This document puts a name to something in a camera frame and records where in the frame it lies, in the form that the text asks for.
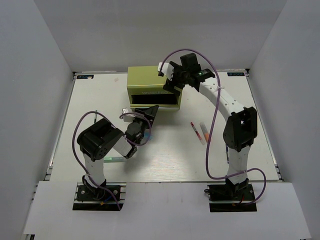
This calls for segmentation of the orange highlighter marker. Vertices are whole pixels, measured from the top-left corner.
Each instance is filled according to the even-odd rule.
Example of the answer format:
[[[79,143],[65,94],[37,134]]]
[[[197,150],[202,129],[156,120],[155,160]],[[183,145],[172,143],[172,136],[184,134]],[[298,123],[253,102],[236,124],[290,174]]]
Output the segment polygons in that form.
[[[200,122],[200,123],[199,123],[199,126],[200,126],[200,128],[201,128],[201,131],[202,131],[202,133],[203,133],[203,136],[204,136],[205,141],[208,142],[208,140],[209,140],[209,135],[210,135],[210,134],[209,134],[209,131],[208,131],[205,123],[204,123],[204,122]]]

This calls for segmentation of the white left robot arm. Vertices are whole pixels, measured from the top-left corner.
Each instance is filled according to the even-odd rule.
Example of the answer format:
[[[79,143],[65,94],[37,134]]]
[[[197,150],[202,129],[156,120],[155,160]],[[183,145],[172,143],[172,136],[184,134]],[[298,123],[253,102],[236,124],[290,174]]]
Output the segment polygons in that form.
[[[150,132],[157,115],[159,106],[122,109],[119,118],[128,123],[126,131],[115,127],[109,119],[101,115],[102,119],[82,131],[72,141],[79,145],[85,164],[80,164],[85,171],[82,182],[88,188],[88,193],[99,200],[106,193],[106,178],[104,175],[103,159],[110,150],[115,150],[125,159],[131,158],[141,147],[148,143]]]

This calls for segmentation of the green metal drawer cabinet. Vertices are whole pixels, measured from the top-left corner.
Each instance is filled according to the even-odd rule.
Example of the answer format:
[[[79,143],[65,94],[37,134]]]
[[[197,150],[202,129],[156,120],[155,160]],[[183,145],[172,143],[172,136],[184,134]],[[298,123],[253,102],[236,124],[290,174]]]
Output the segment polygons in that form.
[[[157,66],[130,66],[127,69],[127,93],[130,107],[149,108],[158,105],[161,109],[180,109],[181,95],[164,90],[167,78],[158,76]]]

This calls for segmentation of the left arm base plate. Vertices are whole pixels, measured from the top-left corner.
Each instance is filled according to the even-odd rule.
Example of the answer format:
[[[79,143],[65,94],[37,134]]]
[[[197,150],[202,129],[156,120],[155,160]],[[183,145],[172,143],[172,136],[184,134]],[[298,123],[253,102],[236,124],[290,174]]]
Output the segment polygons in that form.
[[[99,189],[98,194],[91,192],[83,183],[78,182],[72,210],[73,211],[120,211],[125,203],[126,184],[125,183],[110,183],[106,185],[116,200],[119,207],[111,194],[103,189]]]

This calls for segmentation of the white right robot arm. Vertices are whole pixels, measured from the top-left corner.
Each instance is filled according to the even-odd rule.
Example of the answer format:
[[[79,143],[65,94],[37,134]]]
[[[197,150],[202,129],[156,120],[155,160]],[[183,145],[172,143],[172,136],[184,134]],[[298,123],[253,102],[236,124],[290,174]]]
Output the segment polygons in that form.
[[[256,109],[246,107],[234,99],[218,81],[218,75],[210,69],[203,69],[195,53],[183,55],[181,64],[173,61],[158,64],[159,76],[166,77],[164,90],[179,95],[179,90],[186,85],[195,88],[215,107],[215,114],[220,113],[226,125],[223,140],[228,148],[228,171],[225,181],[226,195],[236,200],[244,193],[242,184],[248,183],[248,156],[254,139],[258,135],[258,114]]]

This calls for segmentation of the blue eraser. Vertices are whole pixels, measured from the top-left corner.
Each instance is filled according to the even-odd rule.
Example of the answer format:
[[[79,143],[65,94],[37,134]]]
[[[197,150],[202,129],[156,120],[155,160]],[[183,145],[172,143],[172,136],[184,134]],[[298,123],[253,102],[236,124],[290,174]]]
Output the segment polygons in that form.
[[[149,140],[152,139],[152,135],[151,135],[149,132],[145,132],[145,133],[144,133],[144,138],[143,138],[143,140],[147,140],[147,139],[149,139]]]

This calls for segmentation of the green eraser stick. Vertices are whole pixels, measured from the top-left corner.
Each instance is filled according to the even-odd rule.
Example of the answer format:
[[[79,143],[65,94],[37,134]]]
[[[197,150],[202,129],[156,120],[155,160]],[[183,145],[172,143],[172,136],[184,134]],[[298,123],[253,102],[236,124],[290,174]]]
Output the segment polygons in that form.
[[[112,157],[104,157],[103,161],[104,163],[123,163],[123,162],[126,162],[127,159],[125,157],[112,156]]]

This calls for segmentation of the red pen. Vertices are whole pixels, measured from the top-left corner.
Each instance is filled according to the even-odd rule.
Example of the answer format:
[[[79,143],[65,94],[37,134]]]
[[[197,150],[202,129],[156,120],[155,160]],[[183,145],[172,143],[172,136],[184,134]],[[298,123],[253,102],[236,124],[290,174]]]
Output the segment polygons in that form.
[[[194,123],[193,123],[193,122],[190,122],[190,125],[191,125],[192,129],[194,130],[195,134],[197,135],[200,143],[204,146],[204,145],[205,145],[205,142],[204,142],[204,140],[202,139],[201,135],[199,134],[198,130],[196,129]]]

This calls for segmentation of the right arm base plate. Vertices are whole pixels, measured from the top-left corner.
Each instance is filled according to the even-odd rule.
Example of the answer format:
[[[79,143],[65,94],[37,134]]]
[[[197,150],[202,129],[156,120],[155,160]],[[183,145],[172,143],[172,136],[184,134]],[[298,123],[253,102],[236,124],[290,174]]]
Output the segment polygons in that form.
[[[257,212],[253,186],[249,184],[239,193],[233,195],[225,184],[207,185],[204,193],[208,195],[209,210],[211,213],[244,213]]]

